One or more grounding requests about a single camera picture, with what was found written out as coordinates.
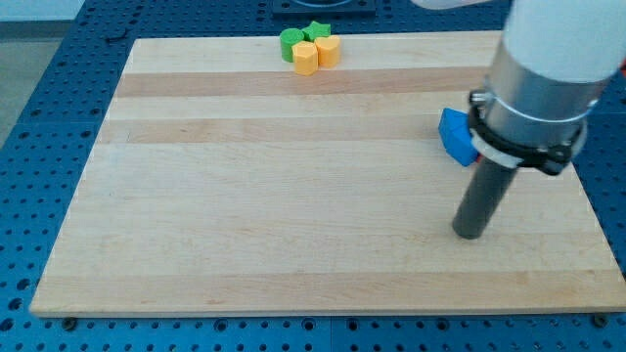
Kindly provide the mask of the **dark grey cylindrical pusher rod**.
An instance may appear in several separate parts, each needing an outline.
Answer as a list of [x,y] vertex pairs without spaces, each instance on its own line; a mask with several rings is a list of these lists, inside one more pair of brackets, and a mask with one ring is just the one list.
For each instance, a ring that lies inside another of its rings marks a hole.
[[488,158],[478,163],[452,221],[459,237],[466,240],[481,237],[516,173],[516,168],[502,166]]

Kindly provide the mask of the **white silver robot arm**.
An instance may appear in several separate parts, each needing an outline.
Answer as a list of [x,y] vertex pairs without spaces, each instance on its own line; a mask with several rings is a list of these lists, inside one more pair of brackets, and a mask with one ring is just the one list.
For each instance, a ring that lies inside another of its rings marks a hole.
[[513,1],[483,85],[469,93],[482,159],[452,222],[458,236],[482,235],[518,169],[561,174],[624,60],[624,1]]

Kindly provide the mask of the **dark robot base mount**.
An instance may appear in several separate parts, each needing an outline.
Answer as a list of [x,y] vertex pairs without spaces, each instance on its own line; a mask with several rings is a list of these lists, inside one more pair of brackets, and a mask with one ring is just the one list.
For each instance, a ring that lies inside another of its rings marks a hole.
[[375,0],[271,0],[274,17],[374,15]]

